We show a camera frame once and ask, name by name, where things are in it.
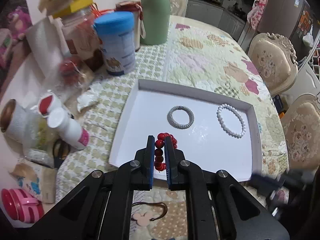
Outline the patterned quilted table cover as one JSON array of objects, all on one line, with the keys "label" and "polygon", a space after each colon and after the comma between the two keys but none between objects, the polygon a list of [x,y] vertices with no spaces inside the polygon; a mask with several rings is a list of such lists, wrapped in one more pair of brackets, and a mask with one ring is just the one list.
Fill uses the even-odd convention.
[{"label": "patterned quilted table cover", "polygon": [[98,103],[84,117],[89,145],[71,153],[57,172],[56,200],[61,200],[89,172],[114,170],[108,162],[123,107],[138,79],[152,79],[230,96],[254,106],[262,143],[263,173],[275,177],[289,167],[280,118],[255,66],[225,32],[172,23],[168,40],[142,46],[136,68],[119,77],[99,75]]}]

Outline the green thermos jug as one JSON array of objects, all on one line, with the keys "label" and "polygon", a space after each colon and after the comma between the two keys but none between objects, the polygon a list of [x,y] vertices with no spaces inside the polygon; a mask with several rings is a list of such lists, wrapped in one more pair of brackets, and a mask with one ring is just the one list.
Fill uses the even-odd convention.
[{"label": "green thermos jug", "polygon": [[145,45],[159,45],[167,41],[170,21],[170,0],[141,0]]}]

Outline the cartoon printed tissue pack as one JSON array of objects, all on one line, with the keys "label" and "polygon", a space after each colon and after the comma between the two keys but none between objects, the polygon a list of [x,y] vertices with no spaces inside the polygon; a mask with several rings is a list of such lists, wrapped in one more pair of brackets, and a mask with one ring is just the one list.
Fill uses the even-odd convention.
[{"label": "cartoon printed tissue pack", "polygon": [[47,204],[55,203],[57,170],[33,162],[17,163],[9,172],[16,178],[18,185]]}]

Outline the crumpled white tissue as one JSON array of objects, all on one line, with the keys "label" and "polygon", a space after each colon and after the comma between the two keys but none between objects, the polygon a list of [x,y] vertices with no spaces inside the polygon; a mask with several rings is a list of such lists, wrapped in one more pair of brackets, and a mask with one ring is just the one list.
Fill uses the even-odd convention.
[{"label": "crumpled white tissue", "polygon": [[77,98],[77,106],[76,109],[80,113],[83,109],[92,107],[99,101],[99,94],[103,89],[103,85],[99,82],[94,82],[89,87],[88,90],[86,90],[84,93],[82,93]]}]

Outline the white bottle red cap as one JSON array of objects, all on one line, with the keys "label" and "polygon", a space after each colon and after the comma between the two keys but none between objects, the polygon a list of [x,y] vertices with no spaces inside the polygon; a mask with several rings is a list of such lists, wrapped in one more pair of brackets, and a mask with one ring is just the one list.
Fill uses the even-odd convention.
[{"label": "white bottle red cap", "polygon": [[37,109],[42,116],[48,116],[56,108],[63,107],[61,100],[53,93],[44,94],[37,104]]}]

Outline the blue-lidded milk powder can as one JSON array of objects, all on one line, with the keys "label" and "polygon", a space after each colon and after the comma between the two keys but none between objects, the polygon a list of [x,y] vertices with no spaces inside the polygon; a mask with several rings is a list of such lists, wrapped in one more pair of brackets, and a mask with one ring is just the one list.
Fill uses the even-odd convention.
[{"label": "blue-lidded milk powder can", "polygon": [[136,65],[134,35],[127,20],[125,12],[116,11],[99,16],[93,23],[106,71],[113,76],[127,74]]}]

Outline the paper towel roll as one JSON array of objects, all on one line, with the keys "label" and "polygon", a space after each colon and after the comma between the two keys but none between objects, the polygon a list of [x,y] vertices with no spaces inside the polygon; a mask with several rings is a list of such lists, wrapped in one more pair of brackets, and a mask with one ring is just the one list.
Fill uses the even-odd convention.
[{"label": "paper towel roll", "polygon": [[45,17],[26,33],[29,47],[44,77],[52,74],[58,64],[70,55],[61,27],[59,20]]}]

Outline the yellow box on jar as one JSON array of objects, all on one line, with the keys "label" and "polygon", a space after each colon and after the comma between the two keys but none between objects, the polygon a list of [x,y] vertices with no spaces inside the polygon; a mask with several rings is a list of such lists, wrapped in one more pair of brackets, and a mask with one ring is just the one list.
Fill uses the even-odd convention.
[{"label": "yellow box on jar", "polygon": [[93,0],[73,0],[70,5],[68,5],[65,9],[54,13],[52,17],[62,18],[86,7],[90,7],[91,4],[93,4]]}]

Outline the pink bear plush toy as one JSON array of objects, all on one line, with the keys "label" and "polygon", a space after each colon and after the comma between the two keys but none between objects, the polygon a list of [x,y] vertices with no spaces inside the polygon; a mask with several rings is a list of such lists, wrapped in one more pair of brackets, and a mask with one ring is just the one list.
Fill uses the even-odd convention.
[{"label": "pink bear plush toy", "polygon": [[18,6],[7,15],[8,29],[11,31],[12,38],[16,42],[23,40],[25,33],[32,26],[30,15],[24,9],[27,8]]}]

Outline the pink striped cup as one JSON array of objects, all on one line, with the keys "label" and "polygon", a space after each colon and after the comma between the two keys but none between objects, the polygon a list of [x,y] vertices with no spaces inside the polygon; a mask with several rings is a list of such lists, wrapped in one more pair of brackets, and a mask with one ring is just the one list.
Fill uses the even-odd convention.
[{"label": "pink striped cup", "polygon": [[23,189],[3,189],[1,200],[13,220],[33,224],[44,216],[42,203]]}]

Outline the brown hair tie pink charm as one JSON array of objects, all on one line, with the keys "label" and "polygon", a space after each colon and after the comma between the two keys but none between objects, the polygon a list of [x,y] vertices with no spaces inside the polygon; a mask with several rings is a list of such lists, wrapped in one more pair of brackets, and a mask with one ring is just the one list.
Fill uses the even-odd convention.
[{"label": "brown hair tie pink charm", "polygon": [[162,213],[158,217],[153,217],[150,212],[146,212],[144,213],[144,215],[141,215],[140,213],[134,213],[131,216],[131,220],[135,221],[138,226],[148,226],[151,222],[154,222],[156,220],[163,218],[168,213],[168,207],[164,202],[156,202],[156,203],[135,202],[132,204],[132,207],[141,206],[141,205],[160,207],[162,210]]}]

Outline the gold-rimmed white tin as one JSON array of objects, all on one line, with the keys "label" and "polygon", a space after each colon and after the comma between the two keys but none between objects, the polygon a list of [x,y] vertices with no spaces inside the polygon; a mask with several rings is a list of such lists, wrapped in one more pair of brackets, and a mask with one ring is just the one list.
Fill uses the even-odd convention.
[{"label": "gold-rimmed white tin", "polygon": [[5,137],[23,144],[29,111],[10,99],[1,112],[1,132]]}]

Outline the red-lidded white flask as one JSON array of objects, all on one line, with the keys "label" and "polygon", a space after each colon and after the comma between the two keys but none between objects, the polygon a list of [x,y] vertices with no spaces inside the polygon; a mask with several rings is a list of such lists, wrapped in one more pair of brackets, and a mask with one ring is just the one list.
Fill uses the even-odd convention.
[{"label": "red-lidded white flask", "polygon": [[140,40],[146,37],[143,23],[143,8],[141,0],[129,0],[116,4],[116,11],[125,12],[128,17],[127,26],[133,31],[135,51],[140,49]]}]

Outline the cream ornate chair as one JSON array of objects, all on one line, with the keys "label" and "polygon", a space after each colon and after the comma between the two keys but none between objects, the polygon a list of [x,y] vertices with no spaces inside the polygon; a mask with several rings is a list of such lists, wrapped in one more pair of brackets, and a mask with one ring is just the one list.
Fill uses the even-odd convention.
[{"label": "cream ornate chair", "polygon": [[319,97],[306,93],[281,118],[289,167],[314,172],[319,168]]},{"label": "cream ornate chair", "polygon": [[298,75],[297,56],[287,37],[260,33],[251,41],[248,56],[271,96],[289,90],[295,83]]}]

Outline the plastic bag with red snacks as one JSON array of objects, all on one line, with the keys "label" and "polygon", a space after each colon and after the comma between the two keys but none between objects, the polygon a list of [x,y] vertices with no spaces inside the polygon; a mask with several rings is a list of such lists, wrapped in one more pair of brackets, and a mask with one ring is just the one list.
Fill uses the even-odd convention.
[{"label": "plastic bag with red snacks", "polygon": [[66,57],[50,71],[42,84],[42,91],[53,93],[65,102],[72,96],[84,92],[93,78],[93,71],[80,57]]}]

